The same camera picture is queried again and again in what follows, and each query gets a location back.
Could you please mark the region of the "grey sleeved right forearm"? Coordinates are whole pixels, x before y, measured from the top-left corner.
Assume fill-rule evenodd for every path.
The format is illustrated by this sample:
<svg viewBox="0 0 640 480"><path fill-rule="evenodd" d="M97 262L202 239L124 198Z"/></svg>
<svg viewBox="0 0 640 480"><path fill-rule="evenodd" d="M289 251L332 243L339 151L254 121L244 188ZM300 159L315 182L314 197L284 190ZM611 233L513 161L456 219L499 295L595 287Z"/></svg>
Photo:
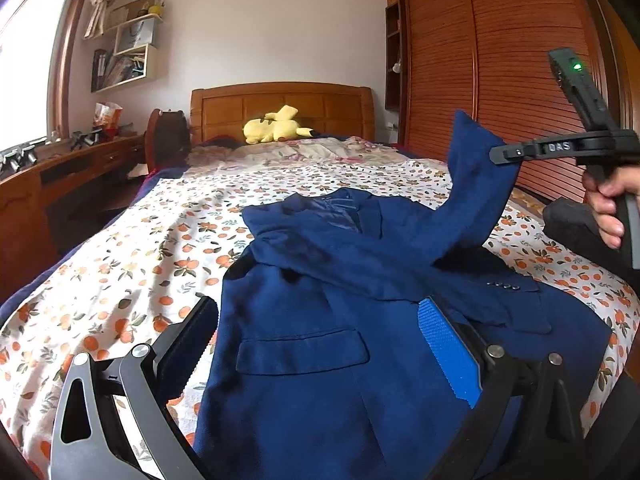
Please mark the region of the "grey sleeved right forearm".
<svg viewBox="0 0 640 480"><path fill-rule="evenodd" d="M552 240L618 276L626 273L638 278L639 271L632 270L619 252L604 244L587 205L559 198L544 207L542 218L544 234Z"/></svg>

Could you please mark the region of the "person's right hand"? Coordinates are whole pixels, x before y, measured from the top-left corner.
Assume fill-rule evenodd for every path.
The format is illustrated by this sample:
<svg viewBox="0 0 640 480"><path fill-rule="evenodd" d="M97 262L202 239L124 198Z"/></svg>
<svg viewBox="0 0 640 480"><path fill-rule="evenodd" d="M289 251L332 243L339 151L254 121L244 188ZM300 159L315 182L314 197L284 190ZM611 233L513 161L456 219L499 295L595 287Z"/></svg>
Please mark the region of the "person's right hand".
<svg viewBox="0 0 640 480"><path fill-rule="evenodd" d="M604 244L612 249L620 248L626 228L623 222L616 218L615 199L619 195L630 193L636 202L639 201L639 167L617 168L611 177L601 184L597 184L593 176L585 171L582 174L582 185L586 190L586 201L597 222Z"/></svg>

